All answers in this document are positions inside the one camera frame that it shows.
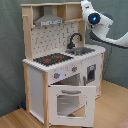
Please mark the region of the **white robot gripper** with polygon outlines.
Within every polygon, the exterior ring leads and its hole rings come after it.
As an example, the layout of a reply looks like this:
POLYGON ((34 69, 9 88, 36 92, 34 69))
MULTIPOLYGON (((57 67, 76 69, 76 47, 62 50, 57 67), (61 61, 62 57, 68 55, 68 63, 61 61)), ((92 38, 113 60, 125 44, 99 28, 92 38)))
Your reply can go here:
POLYGON ((83 15, 89 14, 93 9, 92 4, 88 0, 82 0, 81 7, 83 15))

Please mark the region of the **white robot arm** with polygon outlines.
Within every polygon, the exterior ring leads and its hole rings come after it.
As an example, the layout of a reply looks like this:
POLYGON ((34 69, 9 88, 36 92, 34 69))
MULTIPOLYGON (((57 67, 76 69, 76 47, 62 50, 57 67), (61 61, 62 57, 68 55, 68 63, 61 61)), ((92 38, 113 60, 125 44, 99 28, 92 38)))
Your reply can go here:
POLYGON ((120 48, 128 48, 128 32, 117 40, 106 37, 113 24, 113 18, 109 14, 97 12, 89 0, 82 0, 81 8, 83 20, 86 22, 87 28, 91 30, 90 38, 92 40, 120 48))

